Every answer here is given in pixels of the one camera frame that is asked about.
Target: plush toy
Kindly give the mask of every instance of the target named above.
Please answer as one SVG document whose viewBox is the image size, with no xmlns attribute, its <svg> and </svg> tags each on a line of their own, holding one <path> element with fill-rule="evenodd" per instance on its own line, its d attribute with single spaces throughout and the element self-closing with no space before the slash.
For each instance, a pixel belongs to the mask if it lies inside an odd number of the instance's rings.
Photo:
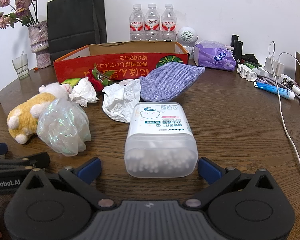
<svg viewBox="0 0 300 240">
<path fill-rule="evenodd" d="M 57 98 L 68 100 L 72 87 L 69 84 L 52 83 L 39 87 L 39 94 L 18 105 L 8 115 L 9 133 L 20 144 L 36 134 L 39 115 Z"/>
</svg>

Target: wooden table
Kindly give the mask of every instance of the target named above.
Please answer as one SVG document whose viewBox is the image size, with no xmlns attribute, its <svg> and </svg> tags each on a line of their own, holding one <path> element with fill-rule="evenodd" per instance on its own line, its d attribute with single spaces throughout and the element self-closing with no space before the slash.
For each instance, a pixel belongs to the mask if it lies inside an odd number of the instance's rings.
<svg viewBox="0 0 300 240">
<path fill-rule="evenodd" d="M 55 82 L 54 69 L 30 71 L 30 77 L 15 80 L 0 91 L 0 142 L 9 146 L 6 158 L 47 151 L 48 172 L 64 166 L 78 167 L 93 156 L 103 161 L 96 187 L 112 199 L 185 200 L 208 184 L 195 170 L 179 179 L 137 179 L 127 174 L 123 153 L 129 125 L 111 120 L 102 111 L 102 96 L 85 108 L 90 121 L 92 141 L 75 157 L 53 152 L 38 137 L 20 145 L 8 133 L 6 118 L 15 106 L 38 93 L 42 84 Z M 177 100 L 186 113 L 197 141 L 199 157 L 206 156 L 222 167 L 234 166 L 254 173 L 267 168 L 289 199 L 296 222 L 289 240 L 300 239 L 300 171 L 293 149 L 283 131 L 276 95 L 254 88 L 237 73 L 207 69 L 199 80 Z M 285 123 L 300 154 L 300 105 L 282 99 Z M 4 209 L 11 195 L 0 196 L 2 239 L 10 239 L 3 223 Z"/>
</svg>

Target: blue cloth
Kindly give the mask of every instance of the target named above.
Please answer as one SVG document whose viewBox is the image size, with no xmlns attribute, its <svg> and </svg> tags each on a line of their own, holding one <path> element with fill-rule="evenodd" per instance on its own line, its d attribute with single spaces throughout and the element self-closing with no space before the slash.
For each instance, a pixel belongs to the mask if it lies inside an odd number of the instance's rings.
<svg viewBox="0 0 300 240">
<path fill-rule="evenodd" d="M 185 92 L 204 71 L 204 67 L 167 63 L 146 77 L 140 77 L 141 98 L 150 102 L 169 102 Z"/>
</svg>

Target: toothpaste tube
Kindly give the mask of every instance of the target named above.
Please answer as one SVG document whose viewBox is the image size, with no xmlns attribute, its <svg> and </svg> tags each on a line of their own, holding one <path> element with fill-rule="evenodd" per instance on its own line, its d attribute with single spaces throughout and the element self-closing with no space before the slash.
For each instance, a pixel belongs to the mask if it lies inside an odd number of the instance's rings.
<svg viewBox="0 0 300 240">
<path fill-rule="evenodd" d="M 254 82 L 253 84 L 256 88 L 260 88 L 262 90 L 268 91 L 268 92 L 276 94 L 276 95 L 278 94 L 277 87 L 275 87 L 275 86 L 271 86 L 271 85 L 263 84 L 263 83 L 258 83 L 258 82 Z M 284 89 L 284 88 L 279 88 L 279 95 L 281 97 L 289 99 L 289 100 L 294 99 L 294 92 L 291 92 L 291 91 L 289 91 L 287 89 Z"/>
</svg>

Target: cardboard box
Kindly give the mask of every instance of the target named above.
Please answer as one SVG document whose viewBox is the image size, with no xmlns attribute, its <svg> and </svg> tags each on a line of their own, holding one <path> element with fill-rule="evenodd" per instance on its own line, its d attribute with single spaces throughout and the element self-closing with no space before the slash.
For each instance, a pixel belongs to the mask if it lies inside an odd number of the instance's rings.
<svg viewBox="0 0 300 240">
<path fill-rule="evenodd" d="M 53 62 L 58 82 L 83 78 L 94 64 L 113 70 L 112 80 L 136 79 L 168 62 L 188 64 L 189 54 L 178 42 L 128 41 L 87 45 Z"/>
</svg>

